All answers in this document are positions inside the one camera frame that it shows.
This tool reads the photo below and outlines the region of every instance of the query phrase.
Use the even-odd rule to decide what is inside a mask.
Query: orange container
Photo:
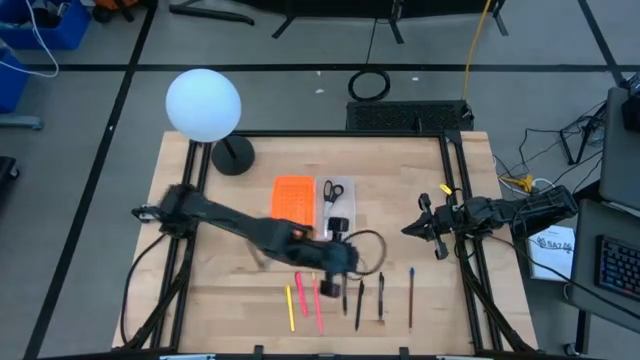
[[[278,176],[273,184],[271,217],[314,225],[315,180],[311,176]]]

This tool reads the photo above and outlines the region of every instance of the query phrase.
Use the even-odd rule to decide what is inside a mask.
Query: floor
[[[479,19],[403,20],[404,45],[382,22],[372,39],[373,20],[297,19],[274,40],[282,16],[225,0],[206,6],[249,15],[256,26],[172,15],[166,1],[155,13],[137,9],[133,23],[92,23],[78,50],[54,53],[62,65],[57,78],[29,81],[18,112],[41,116],[45,128],[0,130],[0,154],[16,157],[22,171],[0,216],[4,358],[24,356],[60,254],[74,240],[40,356],[110,348],[139,230],[129,211],[146,200],[162,133],[171,128],[164,95],[181,71],[206,66],[228,76],[243,101],[241,129],[343,129],[346,84],[353,64],[367,58],[392,64],[387,100],[458,99]],[[509,0],[502,10],[508,37],[487,20],[468,101],[476,130],[489,133],[501,160],[519,162],[515,149],[526,127],[560,129],[605,99],[613,74],[640,70],[639,12],[636,0]],[[51,70],[41,52],[17,54],[34,69]],[[291,66],[269,66],[275,64]],[[370,78],[358,84],[362,95],[380,86]],[[556,141],[531,134],[525,155]],[[589,147],[586,156],[597,151]],[[561,183],[573,189],[596,160]],[[548,179],[568,169],[558,146],[529,167]],[[522,272],[540,347],[562,353],[575,337],[577,311],[564,303],[561,284]],[[591,355],[632,359],[638,351],[639,335],[594,320]]]

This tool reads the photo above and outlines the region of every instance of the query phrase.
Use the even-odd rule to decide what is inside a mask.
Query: yellow cable
[[[467,66],[465,66],[464,68],[464,87],[462,88],[462,100],[467,100],[467,89],[469,87],[469,69],[471,68],[471,60],[473,60],[473,52],[476,49],[478,38],[480,37],[480,33],[482,32],[484,19],[487,17],[487,12],[489,12],[489,5],[491,5],[491,0],[487,0],[487,3],[484,5],[484,10],[482,10],[482,16],[480,17],[480,22],[478,23],[478,28],[476,29],[476,35],[473,37],[473,42],[471,43],[471,49],[469,49],[469,56],[467,57]]]

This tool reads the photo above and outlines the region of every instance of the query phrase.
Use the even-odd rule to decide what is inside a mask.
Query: pink pen
[[[296,271],[296,286],[298,287],[298,296],[300,297],[300,309],[304,317],[309,316],[309,310],[307,310],[307,300],[304,298],[304,285],[302,285],[302,275]]]
[[[311,273],[313,278],[313,297],[316,301],[316,323],[318,324],[318,331],[320,335],[324,334],[324,325],[322,324],[322,311],[320,311],[320,295],[318,295],[318,283],[316,282],[316,273]]]

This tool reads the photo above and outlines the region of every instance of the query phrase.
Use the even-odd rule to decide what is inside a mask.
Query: white sphere lamp
[[[218,171],[239,175],[251,167],[255,152],[249,140],[229,136],[240,121],[242,104],[226,77],[207,69],[182,73],[169,86],[165,106],[171,124],[189,139],[219,141],[211,151]]]

